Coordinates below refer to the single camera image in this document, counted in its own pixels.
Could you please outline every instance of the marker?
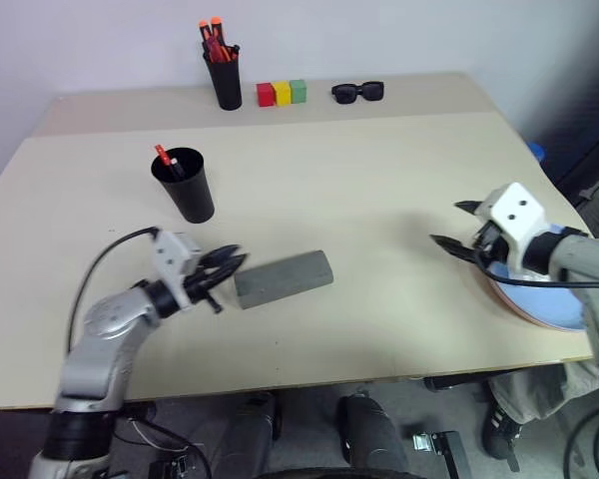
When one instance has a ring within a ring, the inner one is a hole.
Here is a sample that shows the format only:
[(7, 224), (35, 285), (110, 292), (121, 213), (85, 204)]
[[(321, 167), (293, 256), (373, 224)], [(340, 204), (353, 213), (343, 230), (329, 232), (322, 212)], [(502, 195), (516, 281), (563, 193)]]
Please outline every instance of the marker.
[(209, 48), (207, 47), (207, 40), (212, 37), (211, 28), (209, 28), (209, 24), (206, 20), (200, 21), (198, 24), (200, 27), (200, 35), (202, 35), (202, 46), (204, 47), (204, 51), (209, 53)]
[(209, 59), (211, 60), (211, 63), (227, 62), (225, 51), (223, 51), (225, 47), (220, 45), (220, 42), (218, 42), (218, 39), (216, 37), (212, 36), (211, 38), (209, 38), (209, 40), (205, 42), (205, 45), (209, 51)]
[(162, 160), (164, 166), (167, 167), (171, 172), (171, 175), (173, 175), (173, 178), (175, 178), (177, 181), (183, 180), (186, 175), (184, 173), (182, 165), (178, 163), (178, 160), (169, 157), (169, 154), (165, 152), (164, 147), (162, 145), (156, 145), (155, 149), (156, 152), (158, 152), (158, 155), (160, 156), (160, 159)]
[(227, 44), (224, 41), (224, 30), (222, 28), (222, 17), (213, 17), (211, 19), (211, 32), (214, 37), (218, 39), (218, 43), (220, 43), (222, 47), (222, 54), (226, 58), (227, 62), (231, 61), (231, 54), (229, 53), (229, 49), (227, 48)]

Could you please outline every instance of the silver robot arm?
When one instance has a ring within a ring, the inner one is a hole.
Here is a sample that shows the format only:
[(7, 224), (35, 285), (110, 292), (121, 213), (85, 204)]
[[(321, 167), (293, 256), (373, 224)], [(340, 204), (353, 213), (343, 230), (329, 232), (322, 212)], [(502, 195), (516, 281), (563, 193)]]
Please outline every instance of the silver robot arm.
[(118, 411), (124, 404), (136, 353), (162, 320), (206, 300), (209, 290), (240, 267), (246, 256), (236, 245), (201, 255), (181, 234), (159, 232), (154, 265), (161, 278), (96, 303), (84, 319), (84, 333), (62, 368), (43, 450), (29, 479), (109, 478), (109, 450)]
[(483, 202), (455, 204), (483, 223), (473, 249), (449, 237), (431, 236), (450, 254), (474, 262), (495, 280), (486, 262), (502, 261), (517, 283), (533, 271), (549, 275), (550, 281), (570, 287), (584, 306), (584, 324), (596, 363), (599, 366), (599, 239), (565, 228), (550, 231), (543, 207), (518, 183), (493, 191)]

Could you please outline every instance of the black cable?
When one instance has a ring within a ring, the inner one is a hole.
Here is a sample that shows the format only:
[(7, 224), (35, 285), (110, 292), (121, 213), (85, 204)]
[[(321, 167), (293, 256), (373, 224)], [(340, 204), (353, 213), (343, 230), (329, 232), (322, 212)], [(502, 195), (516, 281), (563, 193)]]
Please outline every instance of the black cable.
[(165, 427), (159, 426), (158, 424), (154, 424), (151, 421), (147, 421), (146, 419), (142, 419), (139, 417), (129, 417), (129, 419), (132, 421), (136, 421), (136, 422), (142, 424), (143, 426), (148, 427), (149, 429), (153, 429), (154, 431), (159, 432), (160, 434), (170, 437), (171, 439), (178, 441), (180, 444), (187, 446), (189, 449), (193, 450), (196, 453), (196, 455), (200, 458), (200, 460), (202, 461), (202, 465), (204, 467), (204, 472), (207, 476), (207, 479), (213, 479), (213, 474), (211, 472), (211, 464), (209, 463), (209, 459), (207, 459), (207, 456), (205, 456), (204, 452), (202, 452), (202, 449), (200, 449), (198, 446), (196, 446), (191, 441), (189, 441), (189, 439), (181, 436), (180, 434), (176, 434), (175, 432), (173, 432)]
[(76, 323), (76, 314), (78, 313), (78, 307), (80, 306), (80, 301), (82, 300), (84, 291), (87, 288), (87, 284), (89, 283), (91, 274), (93, 274), (93, 271), (96, 268), (96, 266), (100, 263), (102, 258), (105, 255), (107, 255), (107, 253), (109, 251), (111, 251), (111, 249), (113, 249), (114, 247), (116, 247), (116, 246), (122, 244), (123, 242), (128, 241), (132, 238), (140, 237), (141, 235), (151, 235), (153, 238), (155, 238), (158, 235), (159, 231), (160, 231), (160, 229), (157, 227), (143, 228), (141, 230), (137, 230), (136, 232), (129, 233), (128, 235), (125, 235), (119, 239), (116, 239), (111, 244), (109, 244), (107, 247), (105, 247), (102, 250), (102, 252), (100, 252), (100, 254), (98, 254), (98, 257), (96, 257), (95, 260), (91, 263), (89, 270), (82, 278), (82, 282), (80, 283), (80, 287), (78, 288), (78, 294), (76, 294), (76, 298), (73, 301), (73, 306), (71, 307), (71, 314), (69, 315), (69, 326), (67, 328), (67, 354), (69, 354), (71, 352), (71, 347), (72, 347), (72, 343), (73, 343), (73, 329), (74, 329), (75, 323)]
[(597, 473), (599, 474), (599, 426), (595, 431), (595, 438), (592, 441), (592, 454), (595, 458), (595, 467), (597, 468)]
[(568, 441), (566, 442), (566, 448), (563, 452), (563, 478), (570, 479), (570, 456), (572, 455), (572, 449), (574, 448), (575, 441), (577, 440), (577, 436), (582, 431), (582, 429), (592, 421), (595, 417), (599, 415), (599, 409), (596, 409), (589, 413), (587, 416), (583, 417), (575, 426), (575, 428), (570, 433), (568, 437)]
[(479, 250), (473, 253), (475, 265), (490, 279), (501, 282), (503, 284), (511, 284), (513, 286), (529, 286), (529, 287), (565, 287), (568, 289), (599, 289), (599, 281), (583, 281), (583, 282), (568, 282), (568, 281), (527, 281), (525, 279), (512, 279), (510, 277), (500, 276), (490, 271), (481, 260)]

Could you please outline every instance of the table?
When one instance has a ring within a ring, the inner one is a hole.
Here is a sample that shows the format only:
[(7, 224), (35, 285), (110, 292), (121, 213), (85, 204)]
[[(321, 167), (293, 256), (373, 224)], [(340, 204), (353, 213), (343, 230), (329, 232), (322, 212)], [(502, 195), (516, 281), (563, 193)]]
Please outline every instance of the table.
[[(381, 102), (221, 111), (210, 87), (60, 98), (0, 177), (0, 407), (53, 402), (67, 316), (95, 255), (138, 228), (238, 242), (248, 266), (323, 249), (334, 283), (240, 310), (227, 283), (164, 322), (129, 398), (511, 368), (587, 358), (585, 334), (530, 324), (429, 234), (468, 240), (454, 208), (511, 181), (585, 229), (521, 139), (461, 74), (393, 77)], [(186, 223), (151, 177), (153, 146), (206, 158), (216, 214)], [(155, 277), (147, 239), (108, 257), (84, 304)]]

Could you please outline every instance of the pen holder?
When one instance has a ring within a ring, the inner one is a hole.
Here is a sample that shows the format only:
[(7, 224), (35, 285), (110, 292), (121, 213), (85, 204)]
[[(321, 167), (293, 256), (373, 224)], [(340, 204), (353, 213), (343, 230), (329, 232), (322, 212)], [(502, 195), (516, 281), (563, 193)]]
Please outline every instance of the pen holder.
[[(238, 49), (236, 47), (231, 48), (231, 51), (236, 51)], [(240, 57), (226, 63), (212, 63), (207, 53), (203, 54), (203, 57), (204, 61), (207, 62), (207, 68), (211, 74), (213, 88), (216, 90), (220, 108), (223, 110), (236, 110), (242, 105)]]
[(203, 223), (215, 212), (209, 184), (204, 173), (204, 157), (192, 148), (171, 148), (167, 155), (178, 161), (184, 177), (177, 179), (160, 157), (151, 163), (151, 173), (167, 191), (189, 223)]

